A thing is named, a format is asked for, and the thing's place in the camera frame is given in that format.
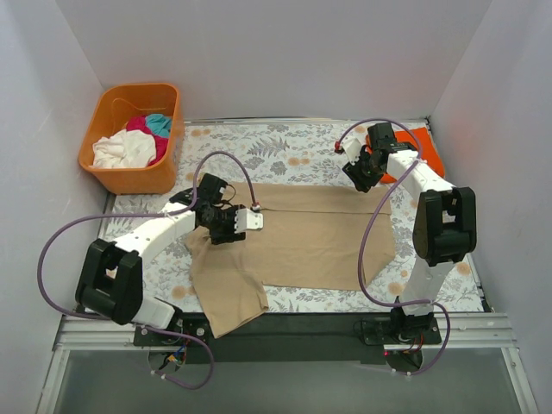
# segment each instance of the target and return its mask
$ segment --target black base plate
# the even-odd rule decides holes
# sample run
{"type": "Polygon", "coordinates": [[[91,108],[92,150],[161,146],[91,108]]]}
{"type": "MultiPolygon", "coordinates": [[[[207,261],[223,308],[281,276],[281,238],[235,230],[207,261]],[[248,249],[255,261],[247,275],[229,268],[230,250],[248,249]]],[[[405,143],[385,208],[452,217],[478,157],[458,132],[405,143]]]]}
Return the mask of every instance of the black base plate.
{"type": "MultiPolygon", "coordinates": [[[[177,331],[200,337],[218,362],[244,361],[359,361],[386,363],[383,345],[396,344],[389,330],[389,313],[266,313],[225,336],[215,339],[203,313],[184,313],[177,331]]],[[[423,342],[441,343],[436,321],[423,333],[423,342]]],[[[176,346],[168,336],[135,332],[138,347],[176,346]]],[[[208,363],[204,349],[194,342],[188,346],[186,364],[208,363]]]]}

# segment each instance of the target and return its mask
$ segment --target white enclosure wall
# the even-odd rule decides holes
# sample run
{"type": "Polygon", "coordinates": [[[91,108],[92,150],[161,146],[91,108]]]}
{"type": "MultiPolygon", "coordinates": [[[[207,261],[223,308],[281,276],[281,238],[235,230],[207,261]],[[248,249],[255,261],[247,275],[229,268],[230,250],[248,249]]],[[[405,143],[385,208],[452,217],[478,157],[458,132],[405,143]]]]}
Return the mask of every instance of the white enclosure wall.
{"type": "Polygon", "coordinates": [[[476,264],[542,412],[552,407],[551,41],[551,2],[494,0],[432,116],[450,178],[477,194],[476,264]]]}
{"type": "Polygon", "coordinates": [[[436,107],[490,0],[57,0],[103,86],[167,80],[188,119],[436,107]]]}
{"type": "MultiPolygon", "coordinates": [[[[101,211],[105,191],[77,152],[102,90],[54,0],[0,0],[0,411],[35,412],[60,314],[36,287],[36,261],[63,223],[101,211]]],[[[47,286],[72,306],[97,223],[63,237],[47,286]]]]}

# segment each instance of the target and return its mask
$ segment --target orange laundry basket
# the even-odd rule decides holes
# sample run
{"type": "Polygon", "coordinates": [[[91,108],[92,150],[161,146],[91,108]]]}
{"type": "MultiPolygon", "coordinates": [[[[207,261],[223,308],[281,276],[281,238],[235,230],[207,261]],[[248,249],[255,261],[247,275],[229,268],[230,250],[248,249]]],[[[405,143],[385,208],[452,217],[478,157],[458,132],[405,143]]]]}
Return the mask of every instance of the orange laundry basket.
{"type": "Polygon", "coordinates": [[[78,163],[115,194],[162,194],[176,181],[184,118],[180,110],[180,92],[170,84],[120,85],[106,91],[99,99],[86,131],[78,163]],[[163,158],[145,168],[94,168],[92,144],[123,129],[130,118],[150,114],[172,117],[171,134],[163,158]]]}

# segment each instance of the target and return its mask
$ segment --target table surface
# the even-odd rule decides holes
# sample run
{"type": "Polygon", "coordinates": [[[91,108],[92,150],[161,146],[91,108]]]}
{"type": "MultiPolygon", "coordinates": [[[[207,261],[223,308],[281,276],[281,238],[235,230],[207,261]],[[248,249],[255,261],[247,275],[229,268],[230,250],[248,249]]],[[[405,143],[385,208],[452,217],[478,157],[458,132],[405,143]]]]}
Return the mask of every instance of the table surface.
{"type": "MultiPolygon", "coordinates": [[[[224,122],[190,125],[185,129],[177,183],[164,195],[117,196],[114,212],[156,212],[174,193],[191,187],[198,162],[209,152],[225,150],[240,159],[254,182],[287,185],[351,185],[341,171],[346,160],[334,154],[333,144],[350,123],[224,122]]],[[[407,123],[409,128],[425,127],[407,123]]],[[[352,134],[365,135],[358,127],[352,134]]],[[[244,181],[241,170],[228,157],[207,161],[204,171],[227,181],[244,181]]],[[[416,202],[399,187],[391,197],[396,257],[372,281],[368,290],[379,300],[392,302],[404,289],[415,261],[411,234],[416,202]]],[[[139,226],[145,219],[110,219],[100,237],[112,240],[139,226]]],[[[170,245],[149,265],[144,291],[177,305],[183,311],[200,312],[201,305],[190,281],[191,255],[182,239],[170,245]]],[[[368,312],[388,311],[369,302],[362,292],[266,286],[272,312],[368,312]]],[[[449,311],[483,311],[469,262],[458,263],[445,279],[438,302],[449,311]]]]}

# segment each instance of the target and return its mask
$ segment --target cable connector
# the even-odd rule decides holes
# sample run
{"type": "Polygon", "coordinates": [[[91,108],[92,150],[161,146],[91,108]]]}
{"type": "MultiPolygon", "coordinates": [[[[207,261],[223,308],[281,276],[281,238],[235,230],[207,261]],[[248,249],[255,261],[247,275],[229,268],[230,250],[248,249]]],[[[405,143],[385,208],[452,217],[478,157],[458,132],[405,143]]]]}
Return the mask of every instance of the cable connector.
{"type": "Polygon", "coordinates": [[[334,143],[334,153],[336,154],[343,154],[344,153],[344,149],[342,148],[342,144],[339,142],[339,141],[336,141],[334,143]]]}

